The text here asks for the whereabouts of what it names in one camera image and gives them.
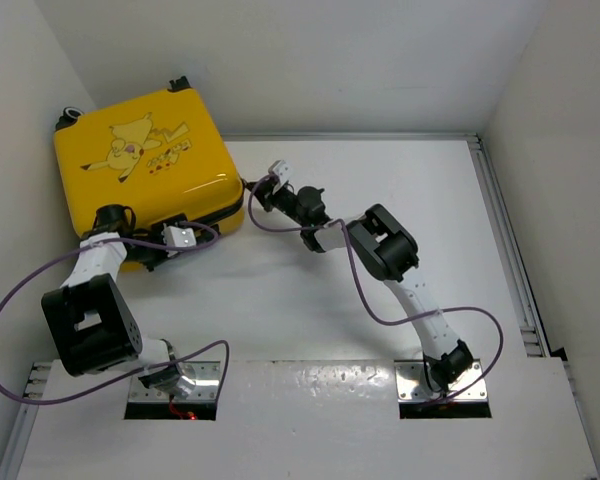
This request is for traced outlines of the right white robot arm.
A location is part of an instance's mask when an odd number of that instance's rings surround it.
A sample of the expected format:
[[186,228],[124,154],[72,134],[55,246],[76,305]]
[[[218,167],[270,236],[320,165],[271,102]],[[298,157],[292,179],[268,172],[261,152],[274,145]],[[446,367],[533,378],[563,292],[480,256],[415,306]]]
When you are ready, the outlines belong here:
[[332,219],[326,212],[323,191],[316,187],[293,192],[268,174],[247,182],[245,188],[248,209],[257,201],[265,212],[284,214],[296,225],[279,231],[297,232],[309,251],[322,254],[343,248],[350,259],[358,258],[367,273],[391,291],[413,325],[427,363],[428,388],[450,391],[474,357],[425,285],[419,272],[417,242],[383,205],[374,204],[350,220]]

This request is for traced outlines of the yellow suitcase with dark lining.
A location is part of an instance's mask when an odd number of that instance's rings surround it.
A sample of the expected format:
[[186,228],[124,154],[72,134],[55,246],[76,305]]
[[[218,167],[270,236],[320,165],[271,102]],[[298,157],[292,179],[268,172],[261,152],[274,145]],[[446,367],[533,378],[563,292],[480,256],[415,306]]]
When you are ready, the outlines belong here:
[[110,229],[157,243],[184,221],[203,243],[244,222],[243,181],[186,77],[89,113],[67,107],[53,143],[80,238]]

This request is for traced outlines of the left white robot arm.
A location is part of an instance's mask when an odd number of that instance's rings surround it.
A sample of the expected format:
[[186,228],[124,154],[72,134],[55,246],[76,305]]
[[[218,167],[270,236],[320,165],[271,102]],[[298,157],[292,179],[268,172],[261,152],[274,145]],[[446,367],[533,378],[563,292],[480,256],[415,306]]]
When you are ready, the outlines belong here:
[[198,246],[204,226],[183,214],[153,225],[136,227],[129,206],[106,205],[96,211],[92,228],[81,237],[78,259],[60,288],[48,292],[41,306],[66,372],[78,377],[106,370],[139,368],[147,388],[179,395],[183,370],[165,339],[144,337],[116,283],[126,261],[148,269]]

